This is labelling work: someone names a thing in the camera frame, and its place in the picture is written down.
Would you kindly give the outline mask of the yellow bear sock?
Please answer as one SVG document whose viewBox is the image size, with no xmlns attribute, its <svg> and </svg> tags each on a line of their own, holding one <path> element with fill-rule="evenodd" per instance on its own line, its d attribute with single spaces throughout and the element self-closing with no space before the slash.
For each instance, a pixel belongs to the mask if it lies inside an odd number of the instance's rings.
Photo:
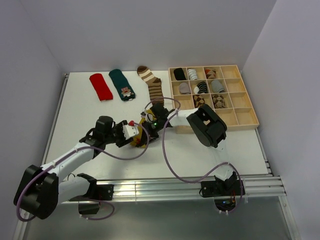
<svg viewBox="0 0 320 240">
<path fill-rule="evenodd" d="M 133 138 L 133 141 L 130 143 L 130 145 L 136 148 L 145 148 L 147 144 L 147 135 L 141 126 L 138 126 L 138 130 L 139 134 Z"/>
</svg>

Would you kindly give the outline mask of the dark brown argyle sock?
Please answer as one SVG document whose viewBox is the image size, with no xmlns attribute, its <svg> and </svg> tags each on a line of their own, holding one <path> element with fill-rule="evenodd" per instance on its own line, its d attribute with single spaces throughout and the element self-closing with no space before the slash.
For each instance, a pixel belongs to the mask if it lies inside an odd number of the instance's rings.
<svg viewBox="0 0 320 240">
<path fill-rule="evenodd" d="M 199 108 L 206 103 L 205 99 L 202 95 L 195 94 L 193 95 L 193 104 L 195 108 Z"/>
</svg>

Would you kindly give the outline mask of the light brown argyle sock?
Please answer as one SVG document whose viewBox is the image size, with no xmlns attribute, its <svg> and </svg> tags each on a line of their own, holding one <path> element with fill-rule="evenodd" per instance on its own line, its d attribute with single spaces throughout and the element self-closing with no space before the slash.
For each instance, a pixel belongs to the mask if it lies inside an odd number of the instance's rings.
<svg viewBox="0 0 320 240">
<path fill-rule="evenodd" d="M 225 99 L 221 94 L 215 94 L 212 96 L 212 102 L 215 109 L 226 108 Z"/>
</svg>

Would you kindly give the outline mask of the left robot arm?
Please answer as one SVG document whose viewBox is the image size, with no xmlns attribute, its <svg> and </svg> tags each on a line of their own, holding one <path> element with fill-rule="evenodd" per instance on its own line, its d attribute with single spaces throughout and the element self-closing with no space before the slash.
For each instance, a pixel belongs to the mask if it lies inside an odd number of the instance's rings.
<svg viewBox="0 0 320 240">
<path fill-rule="evenodd" d="M 98 206 L 112 206 L 112 191 L 104 198 L 94 177 L 79 173 L 71 180 L 67 178 L 84 163 L 105 153 L 107 145 L 116 144 L 121 148 L 131 143 L 139 135 L 139 127 L 134 121 L 115 123 L 109 116 L 100 116 L 95 127 L 67 153 L 42 166 L 27 167 L 13 199 L 18 219 L 22 222 L 34 218 L 44 220 L 57 205 L 74 198 L 92 201 Z"/>
</svg>

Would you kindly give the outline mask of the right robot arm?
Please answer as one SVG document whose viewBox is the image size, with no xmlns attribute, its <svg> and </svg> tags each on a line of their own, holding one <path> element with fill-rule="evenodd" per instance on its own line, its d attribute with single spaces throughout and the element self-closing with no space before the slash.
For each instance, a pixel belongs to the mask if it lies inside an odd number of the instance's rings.
<svg viewBox="0 0 320 240">
<path fill-rule="evenodd" d="M 215 178 L 215 190 L 222 195 L 229 194 L 235 187 L 237 172 L 229 164 L 230 158 L 226 150 L 227 125 L 207 104 L 198 108 L 167 110 L 161 103 L 155 103 L 141 114 L 141 125 L 147 130 L 139 130 L 137 147 L 145 147 L 147 137 L 150 142 L 159 137 L 158 132 L 172 127 L 191 127 L 193 133 L 206 147 L 212 148 L 218 170 Z"/>
</svg>

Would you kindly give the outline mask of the red sock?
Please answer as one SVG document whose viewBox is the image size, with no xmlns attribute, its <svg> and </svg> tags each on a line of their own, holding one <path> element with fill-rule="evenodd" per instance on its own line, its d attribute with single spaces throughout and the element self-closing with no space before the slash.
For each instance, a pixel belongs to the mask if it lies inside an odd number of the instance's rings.
<svg viewBox="0 0 320 240">
<path fill-rule="evenodd" d="M 113 100 L 113 94 L 101 73 L 91 75 L 89 80 L 101 102 Z"/>
</svg>

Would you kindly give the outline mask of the brown striped sock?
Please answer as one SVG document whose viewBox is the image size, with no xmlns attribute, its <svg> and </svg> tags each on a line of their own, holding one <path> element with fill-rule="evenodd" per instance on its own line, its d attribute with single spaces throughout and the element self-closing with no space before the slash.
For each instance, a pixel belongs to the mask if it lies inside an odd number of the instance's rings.
<svg viewBox="0 0 320 240">
<path fill-rule="evenodd" d="M 138 76 L 147 84 L 150 101 L 153 105 L 159 103 L 164 105 L 162 81 L 156 77 L 152 71 L 144 65 L 141 65 L 136 70 Z"/>
</svg>

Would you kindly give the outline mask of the green bear sock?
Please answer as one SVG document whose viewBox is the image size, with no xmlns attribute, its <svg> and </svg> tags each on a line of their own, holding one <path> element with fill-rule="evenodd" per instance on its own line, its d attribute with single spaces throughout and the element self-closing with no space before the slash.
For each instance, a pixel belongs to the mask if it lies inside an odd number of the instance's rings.
<svg viewBox="0 0 320 240">
<path fill-rule="evenodd" d="M 127 102 L 136 98 L 134 90 L 120 69 L 113 69 L 108 75 L 122 101 Z"/>
</svg>

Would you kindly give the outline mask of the rolled beige sock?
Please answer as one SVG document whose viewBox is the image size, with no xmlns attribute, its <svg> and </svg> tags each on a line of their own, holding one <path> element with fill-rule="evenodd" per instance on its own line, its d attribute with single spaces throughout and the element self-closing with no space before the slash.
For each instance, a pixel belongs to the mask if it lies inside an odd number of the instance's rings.
<svg viewBox="0 0 320 240">
<path fill-rule="evenodd" d="M 180 83 L 178 90 L 181 95 L 190 95 L 191 94 L 190 86 L 187 82 Z"/>
</svg>

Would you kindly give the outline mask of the rolled black white sock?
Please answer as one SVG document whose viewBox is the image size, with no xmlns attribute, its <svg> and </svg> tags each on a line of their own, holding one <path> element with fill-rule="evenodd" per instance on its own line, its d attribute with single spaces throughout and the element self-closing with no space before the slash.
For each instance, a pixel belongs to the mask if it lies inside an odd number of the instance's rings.
<svg viewBox="0 0 320 240">
<path fill-rule="evenodd" d="M 208 86 L 205 81 L 199 82 L 193 89 L 195 94 L 208 94 Z"/>
</svg>

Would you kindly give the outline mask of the rolled white striped sock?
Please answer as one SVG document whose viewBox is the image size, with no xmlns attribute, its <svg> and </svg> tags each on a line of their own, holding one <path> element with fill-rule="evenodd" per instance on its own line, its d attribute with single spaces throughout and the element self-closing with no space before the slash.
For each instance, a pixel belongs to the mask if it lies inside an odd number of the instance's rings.
<svg viewBox="0 0 320 240">
<path fill-rule="evenodd" d="M 187 70 L 187 72 L 188 72 L 188 77 L 189 77 L 190 80 L 197 80 L 198 79 L 198 74 L 197 74 L 196 69 L 189 68 Z"/>
</svg>

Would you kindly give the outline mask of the rolled orange argyle sock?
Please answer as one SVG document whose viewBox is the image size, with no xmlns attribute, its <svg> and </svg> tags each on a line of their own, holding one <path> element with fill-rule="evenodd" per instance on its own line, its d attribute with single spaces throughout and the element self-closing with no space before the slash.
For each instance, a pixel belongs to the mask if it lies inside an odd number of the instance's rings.
<svg viewBox="0 0 320 240">
<path fill-rule="evenodd" d="M 207 79 L 215 79 L 216 78 L 216 71 L 214 69 L 205 68 L 204 72 L 205 72 L 205 76 Z"/>
</svg>

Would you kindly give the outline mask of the wooden compartment tray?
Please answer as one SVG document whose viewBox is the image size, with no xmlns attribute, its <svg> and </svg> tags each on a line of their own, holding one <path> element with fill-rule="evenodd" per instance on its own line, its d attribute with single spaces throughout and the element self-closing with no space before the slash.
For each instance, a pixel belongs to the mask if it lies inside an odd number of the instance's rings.
<svg viewBox="0 0 320 240">
<path fill-rule="evenodd" d="M 171 67 L 168 71 L 175 108 L 191 110 L 207 104 L 229 131 L 259 126 L 237 65 Z"/>
</svg>

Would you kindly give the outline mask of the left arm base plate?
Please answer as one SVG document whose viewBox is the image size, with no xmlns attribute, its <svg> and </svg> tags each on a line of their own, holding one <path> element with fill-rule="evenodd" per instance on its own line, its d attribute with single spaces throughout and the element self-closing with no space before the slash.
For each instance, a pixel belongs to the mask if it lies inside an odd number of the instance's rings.
<svg viewBox="0 0 320 240">
<path fill-rule="evenodd" d="M 111 201 L 114 194 L 113 184 L 99 184 L 96 187 L 94 198 L 100 201 Z"/>
</svg>

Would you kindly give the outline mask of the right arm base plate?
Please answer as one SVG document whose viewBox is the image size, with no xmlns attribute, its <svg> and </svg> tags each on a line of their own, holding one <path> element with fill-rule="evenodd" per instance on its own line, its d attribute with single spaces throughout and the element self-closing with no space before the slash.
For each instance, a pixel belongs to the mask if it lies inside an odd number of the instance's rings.
<svg viewBox="0 0 320 240">
<path fill-rule="evenodd" d="M 202 181 L 201 192 L 203 198 L 211 197 L 226 197 L 235 194 L 235 196 L 240 196 L 245 194 L 245 189 L 241 186 L 239 180 L 236 180 L 234 183 L 225 183 L 217 180 Z"/>
</svg>

